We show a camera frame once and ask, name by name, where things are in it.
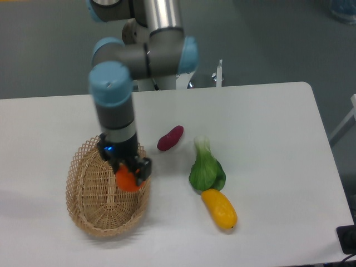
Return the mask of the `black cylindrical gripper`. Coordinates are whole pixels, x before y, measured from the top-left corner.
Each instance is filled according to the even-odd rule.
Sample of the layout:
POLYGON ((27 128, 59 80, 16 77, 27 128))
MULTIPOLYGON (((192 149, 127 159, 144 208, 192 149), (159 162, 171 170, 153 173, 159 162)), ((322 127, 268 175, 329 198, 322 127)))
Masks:
POLYGON ((128 173, 133 175, 135 185, 141 186, 152 173, 152 161, 148 157, 140 157, 138 154, 137 134, 128 140, 113 142, 101 133, 97 143, 97 149, 105 162, 107 162, 115 175, 118 171, 118 163, 123 163, 128 168, 128 173))

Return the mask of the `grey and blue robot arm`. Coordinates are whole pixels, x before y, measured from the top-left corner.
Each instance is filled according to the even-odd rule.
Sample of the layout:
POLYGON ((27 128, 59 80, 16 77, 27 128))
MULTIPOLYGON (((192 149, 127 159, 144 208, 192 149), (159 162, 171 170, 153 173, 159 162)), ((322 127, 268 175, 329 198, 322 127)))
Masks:
POLYGON ((114 172, 126 168, 129 180, 139 189, 151 175, 152 162, 138 153, 134 81, 194 72, 199 60, 197 43, 184 34, 178 1, 87 1, 86 5, 95 21, 129 19, 147 30, 145 41, 136 37, 98 41, 88 75, 102 129, 99 153, 114 172))

